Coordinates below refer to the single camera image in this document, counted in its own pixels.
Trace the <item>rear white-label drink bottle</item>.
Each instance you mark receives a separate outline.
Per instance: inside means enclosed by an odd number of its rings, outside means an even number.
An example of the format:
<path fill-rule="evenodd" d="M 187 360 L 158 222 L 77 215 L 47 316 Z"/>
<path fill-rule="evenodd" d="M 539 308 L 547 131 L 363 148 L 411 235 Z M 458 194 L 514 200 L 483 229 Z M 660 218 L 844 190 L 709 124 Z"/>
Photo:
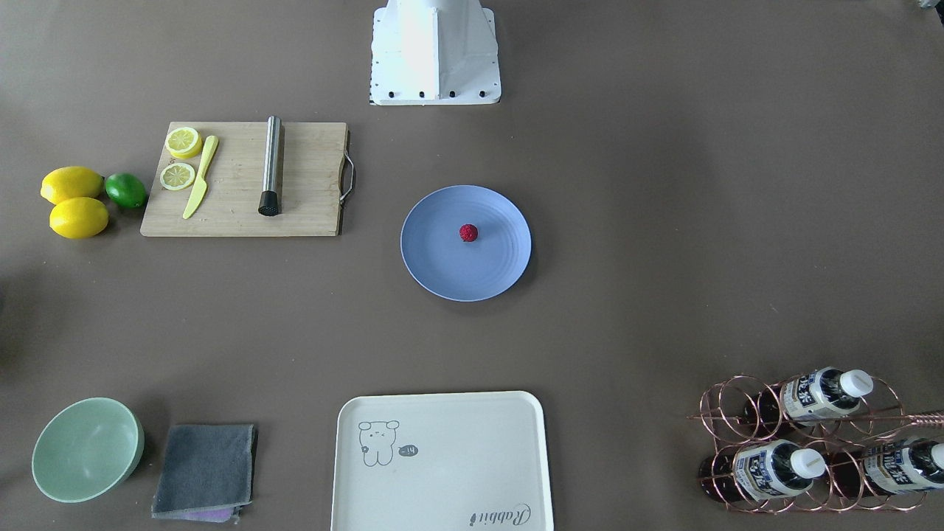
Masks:
<path fill-rule="evenodd" d="M 943 444 L 908 437 L 828 457 L 833 483 L 850 499 L 941 490 Z"/>

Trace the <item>thick lemon half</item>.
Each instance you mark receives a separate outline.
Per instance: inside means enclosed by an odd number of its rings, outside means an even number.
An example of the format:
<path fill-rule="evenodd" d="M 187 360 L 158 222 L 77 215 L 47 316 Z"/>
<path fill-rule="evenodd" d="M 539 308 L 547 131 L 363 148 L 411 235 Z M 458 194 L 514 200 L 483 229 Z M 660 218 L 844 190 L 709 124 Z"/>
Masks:
<path fill-rule="evenodd" d="M 203 144 L 203 137 L 195 128 L 183 125 L 169 131 L 164 148 L 173 159 L 189 160 L 202 154 Z"/>

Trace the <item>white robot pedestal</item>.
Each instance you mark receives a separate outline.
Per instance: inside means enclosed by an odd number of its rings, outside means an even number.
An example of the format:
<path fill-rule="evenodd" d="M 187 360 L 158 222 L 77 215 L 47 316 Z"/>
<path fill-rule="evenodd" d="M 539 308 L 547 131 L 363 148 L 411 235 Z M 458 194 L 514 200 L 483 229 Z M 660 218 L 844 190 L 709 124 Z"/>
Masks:
<path fill-rule="evenodd" d="M 389 1 L 373 13 L 371 52 L 373 105 L 502 98 L 495 13 L 479 1 Z"/>

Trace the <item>middle white-label drink bottle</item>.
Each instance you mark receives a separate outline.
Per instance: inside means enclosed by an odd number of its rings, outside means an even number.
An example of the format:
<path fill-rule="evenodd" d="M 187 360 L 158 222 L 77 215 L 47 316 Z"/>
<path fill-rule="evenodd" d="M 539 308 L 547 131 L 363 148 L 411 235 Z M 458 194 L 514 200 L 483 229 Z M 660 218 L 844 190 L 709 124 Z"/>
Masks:
<path fill-rule="evenodd" d="M 781 433 L 850 416 L 874 387 L 862 369 L 823 367 L 761 391 L 746 400 L 742 413 L 761 433 Z"/>

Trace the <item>green lime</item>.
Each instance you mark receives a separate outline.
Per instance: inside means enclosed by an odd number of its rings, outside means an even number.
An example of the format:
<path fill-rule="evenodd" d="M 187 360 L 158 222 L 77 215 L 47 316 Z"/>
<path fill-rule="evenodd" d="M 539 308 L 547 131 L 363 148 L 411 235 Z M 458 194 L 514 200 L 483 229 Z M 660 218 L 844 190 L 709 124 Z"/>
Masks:
<path fill-rule="evenodd" d="M 148 200 L 148 189 L 131 173 L 115 173 L 104 179 L 105 194 L 119 207 L 137 209 Z"/>

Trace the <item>steel rod black tip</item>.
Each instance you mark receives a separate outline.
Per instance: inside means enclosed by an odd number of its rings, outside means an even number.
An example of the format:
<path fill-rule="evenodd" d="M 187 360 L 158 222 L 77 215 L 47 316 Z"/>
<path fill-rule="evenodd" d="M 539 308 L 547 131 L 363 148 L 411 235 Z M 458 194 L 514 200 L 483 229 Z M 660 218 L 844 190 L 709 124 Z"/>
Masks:
<path fill-rule="evenodd" d="M 281 213 L 283 135 L 281 118 L 271 115 L 267 120 L 264 145 L 262 195 L 257 206 L 257 212 L 263 216 L 276 216 Z"/>

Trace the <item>yellow plastic knife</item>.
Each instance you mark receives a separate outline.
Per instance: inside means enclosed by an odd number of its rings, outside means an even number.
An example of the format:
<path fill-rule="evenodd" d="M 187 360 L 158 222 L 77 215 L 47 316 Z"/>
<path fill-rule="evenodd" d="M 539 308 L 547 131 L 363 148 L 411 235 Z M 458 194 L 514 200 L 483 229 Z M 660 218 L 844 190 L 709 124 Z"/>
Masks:
<path fill-rule="evenodd" d="M 204 141 L 203 149 L 200 155 L 198 171 L 195 173 L 195 181 L 192 184 L 191 195 L 189 195 L 186 207 L 182 212 L 183 219 L 190 219 L 195 214 L 196 210 L 202 203 L 206 192 L 208 192 L 206 175 L 209 171 L 210 162 L 212 162 L 212 159 L 215 158 L 218 145 L 219 138 L 216 135 L 210 135 Z"/>

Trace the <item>whole yellow lemon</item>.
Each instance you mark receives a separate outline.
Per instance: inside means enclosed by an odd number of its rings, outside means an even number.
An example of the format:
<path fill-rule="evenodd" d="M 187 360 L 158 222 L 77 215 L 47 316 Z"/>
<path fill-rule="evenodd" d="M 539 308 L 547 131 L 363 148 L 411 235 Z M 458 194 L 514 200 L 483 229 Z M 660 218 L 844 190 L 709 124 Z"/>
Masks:
<path fill-rule="evenodd" d="M 50 212 L 49 225 L 58 235 L 83 239 L 98 235 L 108 225 L 108 209 L 102 201 L 78 196 L 58 203 Z"/>
<path fill-rule="evenodd" d="M 97 198 L 104 178 L 86 166 L 64 166 L 48 173 L 41 182 L 40 195 L 54 205 L 71 198 Z"/>

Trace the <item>white-label drink bottle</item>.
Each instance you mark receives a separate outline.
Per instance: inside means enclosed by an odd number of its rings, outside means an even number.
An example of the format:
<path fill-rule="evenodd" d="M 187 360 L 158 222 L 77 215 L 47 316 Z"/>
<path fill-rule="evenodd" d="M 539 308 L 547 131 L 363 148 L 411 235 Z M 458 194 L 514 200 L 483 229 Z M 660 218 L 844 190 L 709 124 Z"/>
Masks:
<path fill-rule="evenodd" d="M 761 391 L 746 400 L 742 413 L 761 433 L 781 433 L 850 416 L 874 387 L 862 369 L 823 367 Z"/>
<path fill-rule="evenodd" d="M 697 478 L 702 490 L 718 503 L 763 503 L 799 496 L 826 470 L 819 451 L 772 440 L 724 449 L 705 458 Z"/>
<path fill-rule="evenodd" d="M 850 499 L 941 490 L 943 444 L 908 437 L 828 457 L 833 483 Z"/>

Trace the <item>red strawberry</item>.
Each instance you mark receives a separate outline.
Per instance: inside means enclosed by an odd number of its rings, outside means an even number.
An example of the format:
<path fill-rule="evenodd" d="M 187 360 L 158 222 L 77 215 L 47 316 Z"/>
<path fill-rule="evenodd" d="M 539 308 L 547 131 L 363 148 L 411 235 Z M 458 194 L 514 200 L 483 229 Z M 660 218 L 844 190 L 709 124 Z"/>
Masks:
<path fill-rule="evenodd" d="M 474 224 L 463 224 L 459 227 L 459 238 L 462 242 L 472 243 L 479 238 L 478 226 Z"/>

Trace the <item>front white-label drink bottle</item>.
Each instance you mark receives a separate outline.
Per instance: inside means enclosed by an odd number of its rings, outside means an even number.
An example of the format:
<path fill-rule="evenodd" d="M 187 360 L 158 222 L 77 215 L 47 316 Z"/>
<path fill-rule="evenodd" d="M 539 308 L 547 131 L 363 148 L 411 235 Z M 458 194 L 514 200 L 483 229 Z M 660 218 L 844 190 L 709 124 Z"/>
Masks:
<path fill-rule="evenodd" d="M 772 440 L 724 449 L 705 458 L 697 478 L 702 490 L 718 503 L 763 503 L 799 496 L 826 470 L 819 451 Z"/>

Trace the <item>blue round plate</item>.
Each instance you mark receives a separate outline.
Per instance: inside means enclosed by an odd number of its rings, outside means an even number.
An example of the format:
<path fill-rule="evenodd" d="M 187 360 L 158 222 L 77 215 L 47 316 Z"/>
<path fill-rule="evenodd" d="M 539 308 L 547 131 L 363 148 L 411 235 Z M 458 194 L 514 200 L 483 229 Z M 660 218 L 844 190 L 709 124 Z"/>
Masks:
<path fill-rule="evenodd" d="M 479 238 L 459 238 L 463 224 Z M 532 231 L 519 208 L 486 187 L 455 185 L 436 190 L 411 209 L 399 248 L 412 278 L 441 298 L 478 302 L 504 293 L 520 279 L 532 256 Z"/>

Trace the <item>grey folded cloth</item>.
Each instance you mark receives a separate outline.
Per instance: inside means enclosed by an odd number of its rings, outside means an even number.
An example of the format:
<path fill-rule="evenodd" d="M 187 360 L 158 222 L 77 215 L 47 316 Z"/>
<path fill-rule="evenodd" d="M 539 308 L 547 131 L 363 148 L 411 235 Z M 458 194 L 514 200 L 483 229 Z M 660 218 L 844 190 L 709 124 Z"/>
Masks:
<path fill-rule="evenodd" d="M 253 424 L 171 426 L 151 516 L 239 521 L 251 503 L 256 436 Z"/>

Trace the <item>cream rabbit tray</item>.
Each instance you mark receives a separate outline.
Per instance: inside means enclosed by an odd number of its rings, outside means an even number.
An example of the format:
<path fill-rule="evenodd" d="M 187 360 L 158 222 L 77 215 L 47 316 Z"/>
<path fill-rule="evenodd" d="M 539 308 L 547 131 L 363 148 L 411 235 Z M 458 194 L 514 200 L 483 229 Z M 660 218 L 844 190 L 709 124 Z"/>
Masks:
<path fill-rule="evenodd" d="M 363 396 L 337 419 L 333 530 L 552 530 L 545 414 L 526 391 Z"/>

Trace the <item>bamboo cutting board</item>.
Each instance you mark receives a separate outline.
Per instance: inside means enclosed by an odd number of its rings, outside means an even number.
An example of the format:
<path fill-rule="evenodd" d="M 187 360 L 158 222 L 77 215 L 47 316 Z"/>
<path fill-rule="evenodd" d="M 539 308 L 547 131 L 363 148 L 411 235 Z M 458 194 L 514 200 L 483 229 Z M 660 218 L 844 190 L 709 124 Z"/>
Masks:
<path fill-rule="evenodd" d="M 146 237 L 317 237 L 341 231 L 350 127 L 345 123 L 285 122 L 281 131 L 281 212 L 260 215 L 266 161 L 266 122 L 190 122 L 200 135 L 216 135 L 208 192 L 190 219 L 190 191 L 169 191 L 155 179 L 139 231 Z"/>

